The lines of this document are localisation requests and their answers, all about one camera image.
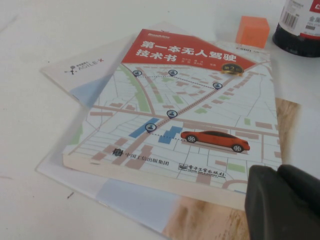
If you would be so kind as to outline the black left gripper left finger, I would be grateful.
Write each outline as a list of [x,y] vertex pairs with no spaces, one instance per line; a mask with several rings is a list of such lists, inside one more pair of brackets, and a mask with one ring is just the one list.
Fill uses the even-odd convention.
[[245,214],[252,240],[318,240],[319,220],[277,220],[277,170],[254,165],[249,170],[245,197]]

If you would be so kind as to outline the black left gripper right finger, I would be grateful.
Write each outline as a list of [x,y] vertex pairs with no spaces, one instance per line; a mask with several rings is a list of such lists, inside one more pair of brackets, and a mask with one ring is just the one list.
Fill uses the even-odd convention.
[[280,180],[276,219],[319,220],[320,180],[289,164],[281,165],[276,175]]

